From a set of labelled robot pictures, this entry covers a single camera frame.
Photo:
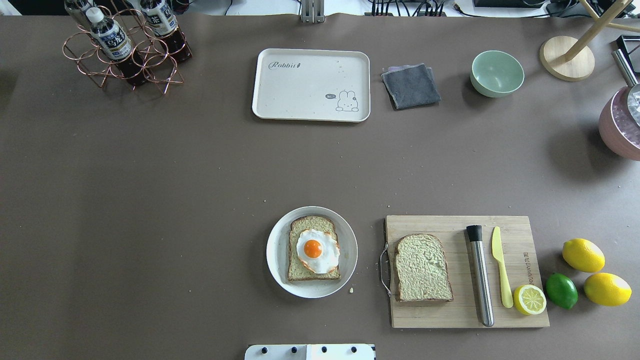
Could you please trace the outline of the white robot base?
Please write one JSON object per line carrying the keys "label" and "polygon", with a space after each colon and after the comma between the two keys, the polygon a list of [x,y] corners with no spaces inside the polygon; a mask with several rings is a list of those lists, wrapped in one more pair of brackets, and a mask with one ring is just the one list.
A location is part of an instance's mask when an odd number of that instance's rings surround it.
{"label": "white robot base", "polygon": [[245,360],[375,360],[374,344],[254,344],[247,347]]}

